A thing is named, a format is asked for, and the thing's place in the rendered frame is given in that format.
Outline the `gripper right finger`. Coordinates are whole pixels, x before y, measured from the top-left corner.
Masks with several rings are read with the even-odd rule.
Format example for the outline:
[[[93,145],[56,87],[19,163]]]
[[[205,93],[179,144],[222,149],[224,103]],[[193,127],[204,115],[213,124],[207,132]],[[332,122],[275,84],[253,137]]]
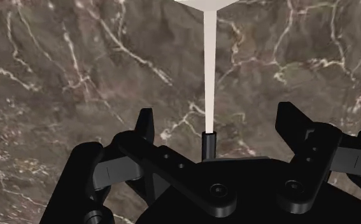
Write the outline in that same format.
[[[332,171],[361,176],[360,138],[312,121],[291,102],[278,103],[275,129],[294,153],[276,196],[283,210],[308,212]]]

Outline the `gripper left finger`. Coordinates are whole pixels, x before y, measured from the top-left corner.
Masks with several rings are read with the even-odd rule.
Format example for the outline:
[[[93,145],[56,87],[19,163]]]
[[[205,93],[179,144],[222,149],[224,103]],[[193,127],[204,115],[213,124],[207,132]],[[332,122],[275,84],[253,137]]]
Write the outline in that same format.
[[[188,207],[209,217],[235,211],[237,194],[226,180],[153,141],[153,111],[143,108],[135,129],[116,134],[108,146],[87,142],[74,147],[39,224],[115,224],[104,201],[111,186],[121,182],[146,203],[174,188]]]

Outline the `white kitchen tool, black tip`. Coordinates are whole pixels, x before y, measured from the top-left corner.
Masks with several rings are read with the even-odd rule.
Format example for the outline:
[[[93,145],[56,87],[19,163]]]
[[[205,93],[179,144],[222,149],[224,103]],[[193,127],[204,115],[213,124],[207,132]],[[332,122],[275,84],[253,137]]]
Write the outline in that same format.
[[[204,37],[204,116],[205,131],[201,136],[201,160],[216,158],[216,132],[214,131],[216,23],[217,11],[239,0],[175,0],[203,12]]]

